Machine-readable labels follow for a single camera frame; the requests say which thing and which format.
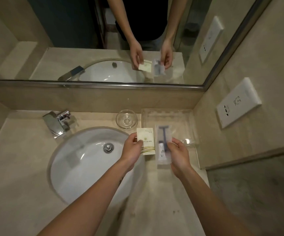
hand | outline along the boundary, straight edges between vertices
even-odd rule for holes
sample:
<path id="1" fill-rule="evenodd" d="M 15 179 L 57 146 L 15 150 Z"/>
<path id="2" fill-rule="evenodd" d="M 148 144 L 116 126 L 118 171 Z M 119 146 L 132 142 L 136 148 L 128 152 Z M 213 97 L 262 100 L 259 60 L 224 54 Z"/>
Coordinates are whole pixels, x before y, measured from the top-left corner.
<path id="1" fill-rule="evenodd" d="M 143 52 L 140 43 L 134 38 L 133 40 L 129 41 L 130 46 L 130 58 L 132 69 L 138 70 L 139 64 L 143 64 Z"/>
<path id="2" fill-rule="evenodd" d="M 168 69 L 172 64 L 172 45 L 170 39 L 165 39 L 161 49 L 160 64 L 165 66 L 165 69 Z"/>
<path id="3" fill-rule="evenodd" d="M 141 154 L 141 147 L 143 146 L 143 141 L 140 140 L 134 143 L 133 140 L 137 137 L 137 133 L 131 133 L 128 139 L 124 142 L 122 149 L 122 154 L 119 161 L 124 162 L 128 167 L 128 172 L 134 167 L 134 164 L 139 159 Z"/>
<path id="4" fill-rule="evenodd" d="M 172 142 L 167 142 L 167 146 L 171 151 L 171 169 L 176 177 L 180 178 L 182 172 L 191 167 L 189 151 L 186 146 L 176 138 L 172 138 Z"/>

chrome faucet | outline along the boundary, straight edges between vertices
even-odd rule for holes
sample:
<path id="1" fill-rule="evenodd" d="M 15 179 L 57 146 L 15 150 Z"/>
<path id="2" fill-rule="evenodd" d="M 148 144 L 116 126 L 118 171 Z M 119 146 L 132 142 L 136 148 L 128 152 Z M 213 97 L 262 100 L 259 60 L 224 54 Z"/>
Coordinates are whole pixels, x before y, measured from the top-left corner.
<path id="1" fill-rule="evenodd" d="M 72 69 L 71 71 L 69 71 L 68 73 L 59 77 L 58 81 L 62 81 L 62 82 L 72 81 L 75 78 L 79 77 L 84 72 L 85 72 L 85 69 L 81 66 L 78 66 L 78 67 Z"/>
<path id="2" fill-rule="evenodd" d="M 69 125 L 65 122 L 67 119 L 70 119 L 70 115 L 71 113 L 66 110 L 58 114 L 51 111 L 43 116 L 43 120 L 53 133 L 54 138 L 61 136 L 70 129 Z"/>

person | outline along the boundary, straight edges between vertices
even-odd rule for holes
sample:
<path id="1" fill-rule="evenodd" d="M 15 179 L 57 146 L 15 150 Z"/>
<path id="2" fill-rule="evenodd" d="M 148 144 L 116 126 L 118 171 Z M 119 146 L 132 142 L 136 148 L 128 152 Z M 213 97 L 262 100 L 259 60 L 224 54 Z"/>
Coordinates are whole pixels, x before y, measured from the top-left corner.
<path id="1" fill-rule="evenodd" d="M 141 152 L 143 141 L 134 143 L 137 134 L 132 133 L 125 141 L 120 159 L 77 198 L 38 236 L 92 236 L 104 216 L 121 180 L 133 169 Z M 202 178 L 191 167 L 185 145 L 173 138 L 168 143 L 171 151 L 171 169 L 183 184 L 200 219 L 206 236 L 253 235 L 225 205 L 213 194 Z"/>
<path id="2" fill-rule="evenodd" d="M 161 51 L 160 62 L 168 69 L 172 64 L 172 38 L 177 30 L 187 0 L 107 0 L 116 18 L 122 49 L 130 49 L 132 68 L 144 62 L 142 50 Z"/>

sink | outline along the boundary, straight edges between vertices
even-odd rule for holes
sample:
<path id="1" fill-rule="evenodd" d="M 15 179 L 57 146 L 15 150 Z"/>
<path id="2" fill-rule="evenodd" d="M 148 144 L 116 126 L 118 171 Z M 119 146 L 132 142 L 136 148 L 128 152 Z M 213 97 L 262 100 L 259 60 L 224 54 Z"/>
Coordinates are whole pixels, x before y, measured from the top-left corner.
<path id="1" fill-rule="evenodd" d="M 106 60 L 95 63 L 80 75 L 80 81 L 95 82 L 144 82 L 142 71 L 132 69 L 131 63 L 120 60 Z"/>
<path id="2" fill-rule="evenodd" d="M 68 204 L 90 188 L 121 156 L 128 134 L 108 127 L 77 132 L 53 153 L 50 181 L 56 193 Z M 124 202 L 144 172 L 144 158 L 126 174 L 110 206 Z"/>

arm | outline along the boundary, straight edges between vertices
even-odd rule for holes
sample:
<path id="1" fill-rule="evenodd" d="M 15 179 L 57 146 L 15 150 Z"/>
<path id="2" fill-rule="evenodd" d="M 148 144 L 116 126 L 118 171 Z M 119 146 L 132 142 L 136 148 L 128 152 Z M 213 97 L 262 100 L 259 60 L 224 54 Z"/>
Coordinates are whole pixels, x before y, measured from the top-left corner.
<path id="1" fill-rule="evenodd" d="M 38 236 L 95 234 L 121 180 L 133 169 L 140 156 L 143 141 L 133 143 L 136 136 L 136 133 L 132 133 L 128 137 L 121 158 L 93 186 L 54 218 Z"/>
<path id="2" fill-rule="evenodd" d="M 172 142 L 175 144 L 168 143 L 172 171 L 186 189 L 206 236 L 252 236 L 253 234 L 225 207 L 191 167 L 189 152 L 185 145 L 175 138 Z"/>
<path id="3" fill-rule="evenodd" d="M 122 0 L 107 0 L 112 13 L 114 14 L 124 36 L 126 37 L 130 46 L 130 57 L 132 61 L 132 68 L 138 69 L 139 63 L 143 63 L 143 53 L 140 43 L 135 39 L 131 27 L 129 25 L 128 17 Z"/>
<path id="4" fill-rule="evenodd" d="M 161 64 L 168 69 L 172 64 L 172 37 L 177 31 L 178 24 L 188 0 L 172 0 L 168 17 L 167 31 L 161 50 Z"/>

